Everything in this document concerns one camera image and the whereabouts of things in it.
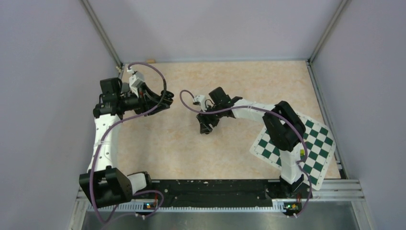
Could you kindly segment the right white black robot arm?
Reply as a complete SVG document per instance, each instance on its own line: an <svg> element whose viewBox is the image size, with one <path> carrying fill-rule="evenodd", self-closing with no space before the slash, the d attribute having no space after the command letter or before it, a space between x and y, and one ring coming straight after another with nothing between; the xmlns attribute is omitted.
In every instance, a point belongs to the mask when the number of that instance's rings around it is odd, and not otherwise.
<svg viewBox="0 0 406 230"><path fill-rule="evenodd" d="M222 87L209 93L211 105L207 98L198 95L193 98L194 105L201 108L196 116L201 134L209 134L222 117L244 118L262 122L275 150L281 159L281 192L286 197L294 197L300 192L304 177L297 162L300 151L296 147L304 138L305 125L289 103L280 101L275 105L260 104L243 99L231 98Z"/></svg>

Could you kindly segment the black earbud charging case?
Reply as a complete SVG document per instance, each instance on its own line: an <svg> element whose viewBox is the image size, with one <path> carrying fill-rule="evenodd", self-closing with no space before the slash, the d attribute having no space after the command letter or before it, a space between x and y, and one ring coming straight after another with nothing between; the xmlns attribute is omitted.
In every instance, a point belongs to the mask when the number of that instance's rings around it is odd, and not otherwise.
<svg viewBox="0 0 406 230"><path fill-rule="evenodd" d="M164 96L164 100L166 101L173 101L174 93L170 91L162 91L161 94Z"/></svg>

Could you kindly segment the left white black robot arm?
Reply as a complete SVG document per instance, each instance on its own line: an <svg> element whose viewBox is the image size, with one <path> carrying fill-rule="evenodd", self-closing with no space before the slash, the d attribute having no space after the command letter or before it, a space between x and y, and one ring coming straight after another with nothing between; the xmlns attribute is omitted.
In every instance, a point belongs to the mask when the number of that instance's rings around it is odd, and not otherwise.
<svg viewBox="0 0 406 230"><path fill-rule="evenodd" d="M93 109L96 128L93 156L87 172L79 176L79 185L95 208L129 202L135 193L142 198L153 194L154 186L147 172L125 175L119 170L119 130L125 112L153 115L169 109L174 97L166 90L157 94L144 82L131 87L119 78L101 80L100 86L102 93Z"/></svg>

